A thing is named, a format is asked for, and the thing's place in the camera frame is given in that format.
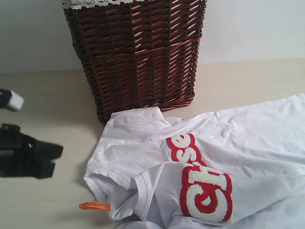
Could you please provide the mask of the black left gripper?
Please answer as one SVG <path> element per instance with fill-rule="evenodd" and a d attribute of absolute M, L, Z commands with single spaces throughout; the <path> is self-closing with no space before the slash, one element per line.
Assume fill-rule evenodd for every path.
<path fill-rule="evenodd" d="M 0 176 L 51 178 L 55 169 L 52 161 L 62 156 L 63 149 L 59 144 L 35 140 L 23 134 L 18 125 L 2 123 Z"/>

